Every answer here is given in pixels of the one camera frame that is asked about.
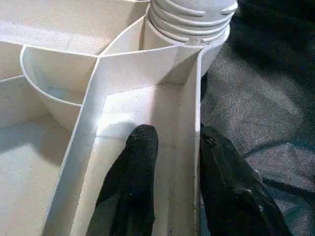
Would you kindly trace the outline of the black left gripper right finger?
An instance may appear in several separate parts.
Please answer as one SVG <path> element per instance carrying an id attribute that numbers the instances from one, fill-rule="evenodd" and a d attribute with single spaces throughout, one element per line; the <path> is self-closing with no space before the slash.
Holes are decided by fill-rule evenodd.
<path id="1" fill-rule="evenodd" d="M 200 189 L 213 236 L 290 236 L 261 177 L 233 143 L 211 126 L 200 127 Z"/>

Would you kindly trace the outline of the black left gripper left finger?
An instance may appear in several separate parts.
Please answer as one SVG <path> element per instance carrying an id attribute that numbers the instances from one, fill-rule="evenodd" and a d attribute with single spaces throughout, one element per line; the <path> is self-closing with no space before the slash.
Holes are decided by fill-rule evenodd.
<path id="1" fill-rule="evenodd" d="M 141 124 L 106 174 L 88 236 L 150 236 L 155 221 L 154 178 L 158 134 Z"/>

